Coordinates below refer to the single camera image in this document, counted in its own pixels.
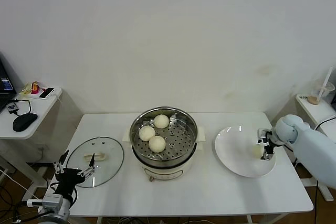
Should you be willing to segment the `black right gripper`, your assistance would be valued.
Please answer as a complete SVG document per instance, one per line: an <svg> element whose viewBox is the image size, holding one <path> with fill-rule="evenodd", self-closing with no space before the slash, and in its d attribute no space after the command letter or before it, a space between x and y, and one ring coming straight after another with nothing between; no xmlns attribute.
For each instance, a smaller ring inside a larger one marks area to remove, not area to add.
<svg viewBox="0 0 336 224"><path fill-rule="evenodd" d="M282 141L274 131L267 131L265 137L268 144L263 145L263 153L260 159L270 161L275 153L274 149L285 145L285 142ZM263 144L263 139L258 139L257 144Z"/></svg>

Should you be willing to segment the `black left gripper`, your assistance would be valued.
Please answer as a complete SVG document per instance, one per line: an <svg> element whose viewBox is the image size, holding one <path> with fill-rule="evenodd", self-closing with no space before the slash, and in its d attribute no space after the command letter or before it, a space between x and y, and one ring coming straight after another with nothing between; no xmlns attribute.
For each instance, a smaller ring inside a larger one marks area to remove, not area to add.
<svg viewBox="0 0 336 224"><path fill-rule="evenodd" d="M72 195L75 186L85 181L85 177L89 177L95 171L95 153L93 153L89 166L83 171L74 168L64 168L64 162L68 156L69 150L62 154L58 161L54 162L56 172L56 180L59 183L56 194Z"/></svg>

